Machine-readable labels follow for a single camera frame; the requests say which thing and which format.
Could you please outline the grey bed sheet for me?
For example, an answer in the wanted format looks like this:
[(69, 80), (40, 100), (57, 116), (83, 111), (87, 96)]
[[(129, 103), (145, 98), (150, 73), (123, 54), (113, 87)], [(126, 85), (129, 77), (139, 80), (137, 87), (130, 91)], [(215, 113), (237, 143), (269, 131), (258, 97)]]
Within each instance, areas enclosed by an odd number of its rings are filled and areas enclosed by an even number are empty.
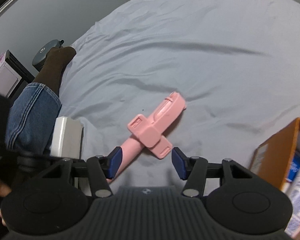
[(172, 92), (187, 108), (166, 132), (186, 154), (242, 165), (300, 117), (300, 4), (131, 0), (74, 43), (61, 115), (84, 126), (82, 157), (106, 155), (127, 124)]

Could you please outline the dark round floor device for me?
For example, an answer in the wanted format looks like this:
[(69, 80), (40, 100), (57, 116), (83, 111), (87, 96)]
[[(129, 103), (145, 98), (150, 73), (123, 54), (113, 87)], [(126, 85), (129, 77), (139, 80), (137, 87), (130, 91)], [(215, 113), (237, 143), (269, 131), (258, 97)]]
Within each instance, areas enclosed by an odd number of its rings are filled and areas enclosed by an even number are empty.
[(63, 43), (64, 43), (64, 40), (54, 39), (54, 40), (49, 41), (42, 48), (40, 48), (32, 60), (32, 65), (34, 66), (34, 68), (38, 72), (41, 71), (41, 69), (45, 63), (47, 54), (50, 51), (50, 49), (51, 48), (62, 48)]

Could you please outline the left leg in jeans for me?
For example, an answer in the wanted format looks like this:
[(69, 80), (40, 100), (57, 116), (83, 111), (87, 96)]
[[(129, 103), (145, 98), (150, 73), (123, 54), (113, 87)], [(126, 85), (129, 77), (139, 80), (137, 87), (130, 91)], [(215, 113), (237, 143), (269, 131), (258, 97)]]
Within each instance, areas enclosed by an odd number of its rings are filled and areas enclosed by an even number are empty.
[(38, 75), (11, 107), (5, 137), (9, 150), (34, 154), (49, 152), (62, 106), (59, 98), (62, 76), (75, 55), (72, 47), (50, 49)]

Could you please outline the blue small box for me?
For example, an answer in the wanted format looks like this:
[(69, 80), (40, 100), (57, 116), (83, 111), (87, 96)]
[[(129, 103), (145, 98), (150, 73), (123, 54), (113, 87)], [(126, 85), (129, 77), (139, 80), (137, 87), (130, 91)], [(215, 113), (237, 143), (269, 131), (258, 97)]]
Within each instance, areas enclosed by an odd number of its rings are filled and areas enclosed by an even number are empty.
[(290, 164), (290, 168), (287, 176), (287, 181), (289, 183), (291, 183), (294, 180), (299, 170), (300, 170), (300, 152), (296, 150), (296, 152), (294, 153), (293, 160)]

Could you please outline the long white glasses box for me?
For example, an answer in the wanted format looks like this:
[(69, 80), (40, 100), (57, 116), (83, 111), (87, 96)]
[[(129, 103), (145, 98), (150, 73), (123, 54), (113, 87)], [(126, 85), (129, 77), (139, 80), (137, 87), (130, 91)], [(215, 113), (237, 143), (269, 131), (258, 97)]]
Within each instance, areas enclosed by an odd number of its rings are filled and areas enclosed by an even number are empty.
[(61, 116), (56, 119), (50, 155), (59, 158), (79, 159), (81, 156), (83, 125), (79, 120)]

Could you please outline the white black bedside unit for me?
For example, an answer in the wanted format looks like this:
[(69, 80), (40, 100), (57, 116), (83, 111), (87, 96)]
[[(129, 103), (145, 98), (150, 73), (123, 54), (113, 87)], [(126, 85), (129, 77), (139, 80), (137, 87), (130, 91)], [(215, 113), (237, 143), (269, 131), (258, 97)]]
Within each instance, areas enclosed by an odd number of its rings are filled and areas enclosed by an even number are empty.
[(9, 51), (0, 55), (0, 94), (14, 100), (34, 80), (21, 62)]

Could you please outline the white blue cream tube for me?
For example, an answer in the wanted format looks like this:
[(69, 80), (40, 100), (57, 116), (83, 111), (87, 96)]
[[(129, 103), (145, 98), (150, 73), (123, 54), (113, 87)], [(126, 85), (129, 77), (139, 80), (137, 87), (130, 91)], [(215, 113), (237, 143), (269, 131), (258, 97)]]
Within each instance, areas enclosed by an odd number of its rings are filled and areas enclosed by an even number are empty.
[(292, 203), (293, 213), (285, 229), (285, 233), (294, 238), (300, 232), (300, 170), (288, 188), (286, 195)]

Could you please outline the pink folding phone holder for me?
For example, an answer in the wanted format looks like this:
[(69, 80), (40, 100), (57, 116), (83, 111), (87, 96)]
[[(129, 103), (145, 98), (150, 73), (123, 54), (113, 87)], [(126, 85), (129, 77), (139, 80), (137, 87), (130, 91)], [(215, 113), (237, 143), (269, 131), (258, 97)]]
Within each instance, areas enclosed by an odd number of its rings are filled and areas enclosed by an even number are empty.
[(134, 117), (127, 125), (131, 135), (120, 146), (122, 162), (116, 175), (119, 175), (144, 148), (158, 159), (165, 158), (173, 146), (164, 136), (164, 132), (185, 109), (185, 99), (181, 94), (173, 92), (148, 117), (143, 114)]

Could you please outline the orange white storage box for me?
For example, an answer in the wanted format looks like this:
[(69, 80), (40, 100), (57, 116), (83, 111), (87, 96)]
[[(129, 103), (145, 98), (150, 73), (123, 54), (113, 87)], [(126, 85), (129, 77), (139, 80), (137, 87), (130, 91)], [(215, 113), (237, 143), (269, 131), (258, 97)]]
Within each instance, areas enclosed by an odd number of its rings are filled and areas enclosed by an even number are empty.
[(293, 158), (300, 156), (300, 118), (272, 135), (255, 150), (250, 171), (276, 188), (286, 189)]

